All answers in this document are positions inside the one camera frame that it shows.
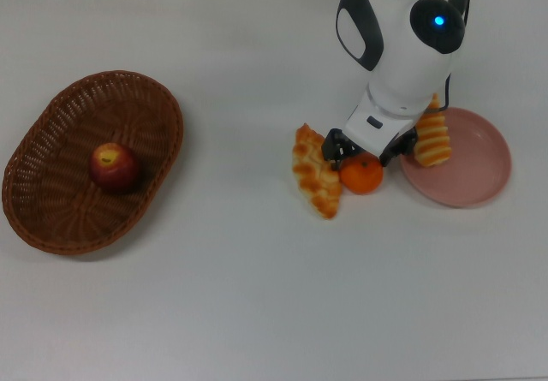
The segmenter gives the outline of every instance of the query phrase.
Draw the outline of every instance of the table surface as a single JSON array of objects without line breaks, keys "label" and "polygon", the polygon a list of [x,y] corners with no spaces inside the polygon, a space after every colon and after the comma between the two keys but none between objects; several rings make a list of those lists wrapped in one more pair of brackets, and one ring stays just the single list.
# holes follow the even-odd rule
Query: table surface
[{"label": "table surface", "polygon": [[295,130],[341,127],[368,73],[338,0],[0,0],[0,165],[48,102],[99,71],[166,85],[182,152],[147,214],[59,257],[0,222],[6,380],[449,380],[548,375],[548,0],[472,0],[451,104],[503,133],[503,194],[469,210],[398,162],[315,216]]}]

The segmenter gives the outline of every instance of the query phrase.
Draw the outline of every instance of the pastry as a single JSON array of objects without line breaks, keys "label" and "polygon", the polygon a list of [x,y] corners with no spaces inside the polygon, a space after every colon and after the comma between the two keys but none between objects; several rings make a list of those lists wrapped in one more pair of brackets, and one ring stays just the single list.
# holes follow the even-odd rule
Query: pastry
[{"label": "pastry", "polygon": [[338,211],[343,187],[337,171],[324,160],[324,137],[304,124],[295,134],[293,174],[299,189],[314,210],[323,218],[333,218]]},{"label": "pastry", "polygon": [[423,167],[439,165],[451,157],[445,114],[428,112],[428,110],[437,109],[439,109],[439,98],[437,94],[434,94],[425,114],[415,124],[419,140],[414,146],[414,158]]}]

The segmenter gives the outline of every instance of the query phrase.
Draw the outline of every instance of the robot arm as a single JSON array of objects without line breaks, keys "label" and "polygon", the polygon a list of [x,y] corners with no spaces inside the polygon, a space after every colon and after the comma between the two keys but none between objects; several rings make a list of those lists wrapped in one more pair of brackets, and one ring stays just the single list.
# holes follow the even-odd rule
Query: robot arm
[{"label": "robot arm", "polygon": [[[415,123],[450,75],[467,11],[468,0],[341,0],[337,37],[372,73],[344,130],[326,139],[326,160],[339,164],[366,150],[386,165],[394,155],[410,152]],[[344,140],[346,149],[340,145]]]}]

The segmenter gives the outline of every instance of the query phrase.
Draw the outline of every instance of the apple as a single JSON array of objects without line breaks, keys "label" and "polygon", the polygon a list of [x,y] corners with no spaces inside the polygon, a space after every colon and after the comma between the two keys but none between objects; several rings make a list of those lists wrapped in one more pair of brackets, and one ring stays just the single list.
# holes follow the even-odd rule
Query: apple
[{"label": "apple", "polygon": [[140,175],[140,163],[127,146],[106,143],[97,147],[89,158],[89,176],[106,193],[127,193]]}]

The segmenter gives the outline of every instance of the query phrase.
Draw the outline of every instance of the brown woven basket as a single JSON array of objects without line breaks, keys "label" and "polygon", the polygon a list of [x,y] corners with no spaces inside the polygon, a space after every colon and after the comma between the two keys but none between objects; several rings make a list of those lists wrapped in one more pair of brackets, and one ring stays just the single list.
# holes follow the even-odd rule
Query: brown woven basket
[{"label": "brown woven basket", "polygon": [[[3,210],[17,235],[47,253],[108,246],[143,216],[181,148],[173,95],[142,74],[90,75],[60,92],[6,167]],[[133,193],[109,195],[90,181],[88,159],[109,141],[131,147],[143,176]]]}]

